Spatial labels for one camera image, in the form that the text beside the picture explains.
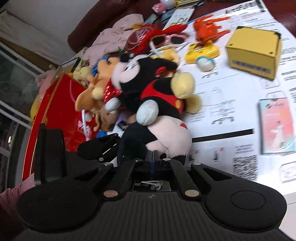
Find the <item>glass door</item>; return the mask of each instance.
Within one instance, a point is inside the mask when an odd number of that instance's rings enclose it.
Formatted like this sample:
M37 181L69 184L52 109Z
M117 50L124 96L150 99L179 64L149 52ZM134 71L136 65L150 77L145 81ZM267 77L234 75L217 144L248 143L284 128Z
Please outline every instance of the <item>glass door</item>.
M31 130L30 109L39 92L35 77L41 72L0 45L0 192L14 187L16 169L23 165L20 149L28 142L24 133Z

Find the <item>qr code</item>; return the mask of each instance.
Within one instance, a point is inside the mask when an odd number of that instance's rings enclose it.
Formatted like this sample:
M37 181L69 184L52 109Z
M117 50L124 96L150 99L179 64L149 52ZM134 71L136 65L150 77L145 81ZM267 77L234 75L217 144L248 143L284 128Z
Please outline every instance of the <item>qr code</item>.
M257 181L257 155L233 158L233 175L245 178L250 181Z

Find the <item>mickey mouse plush toy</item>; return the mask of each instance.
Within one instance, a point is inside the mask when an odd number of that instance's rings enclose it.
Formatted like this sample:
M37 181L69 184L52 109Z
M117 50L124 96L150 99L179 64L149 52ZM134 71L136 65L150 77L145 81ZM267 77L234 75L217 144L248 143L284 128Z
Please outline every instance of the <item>mickey mouse plush toy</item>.
M147 58L147 55L136 56L131 61L123 55L115 66L111 81L122 93L109 100L105 108L113 111L123 104L137 113L137 121L121 138L118 165L124 160L145 158L147 150L157 150L161 158L185 163L192 137L181 120L181 113L185 105L188 112L196 113L201 103L198 96L192 95L194 79L189 73L157 79L162 71L174 72L176 68L174 62Z
M196 113L199 99L192 95L194 78L190 73L157 79L162 72L172 72L177 67L172 61L151 59L147 55L136 56L129 62L129 56L123 54L112 75L112 84L122 90L122 94L109 100L105 108L113 111L123 104L136 113L137 122L144 126L162 115L180 119L185 104L188 112Z
M129 111L136 113L141 105L141 94L156 79L157 70L165 68L175 71L177 67L176 63L166 59L151 59L147 55L138 55L130 60L128 54L123 54L111 78L112 84L122 93L109 100L105 108L113 111L123 104Z

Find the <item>yellow cardboard box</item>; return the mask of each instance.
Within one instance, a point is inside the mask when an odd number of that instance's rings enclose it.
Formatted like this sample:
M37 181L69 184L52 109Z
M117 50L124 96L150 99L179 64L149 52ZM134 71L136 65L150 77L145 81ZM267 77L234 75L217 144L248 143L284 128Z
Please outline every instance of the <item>yellow cardboard box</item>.
M237 27L226 45L229 65L270 80L276 76L281 57L281 34Z

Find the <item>ribbed black surface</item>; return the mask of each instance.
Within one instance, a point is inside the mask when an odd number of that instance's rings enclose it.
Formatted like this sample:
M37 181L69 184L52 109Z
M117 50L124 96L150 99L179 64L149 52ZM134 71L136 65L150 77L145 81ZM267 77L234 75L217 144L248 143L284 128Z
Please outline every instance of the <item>ribbed black surface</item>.
M105 203L84 227L63 234L25 230L16 238L30 241L286 241L280 230L246 234L213 222L198 202L187 202L176 192L133 193Z

